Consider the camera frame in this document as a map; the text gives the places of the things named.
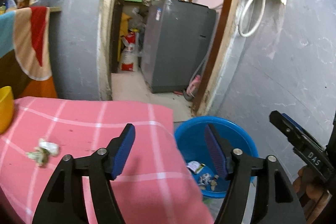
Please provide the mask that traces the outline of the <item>person's right hand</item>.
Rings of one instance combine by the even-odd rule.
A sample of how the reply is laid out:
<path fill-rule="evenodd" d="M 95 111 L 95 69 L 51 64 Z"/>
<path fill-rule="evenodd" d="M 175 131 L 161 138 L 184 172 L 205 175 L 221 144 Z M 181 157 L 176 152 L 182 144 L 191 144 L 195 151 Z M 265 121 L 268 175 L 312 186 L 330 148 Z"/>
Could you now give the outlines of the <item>person's right hand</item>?
<path fill-rule="evenodd" d="M 324 191 L 320 186 L 316 184 L 306 182 L 305 186 L 302 186 L 303 183 L 303 174 L 308 169 L 307 166 L 303 166 L 298 171 L 298 177 L 293 182 L 293 188 L 296 193 L 300 190 L 305 189 L 305 193 L 310 200 L 314 201 L 314 206 L 311 207 L 307 213 L 305 213 L 306 223 L 311 224 L 317 221 L 319 215 L 323 212 L 325 207 L 327 207 L 330 202 L 332 195 L 328 191 Z"/>

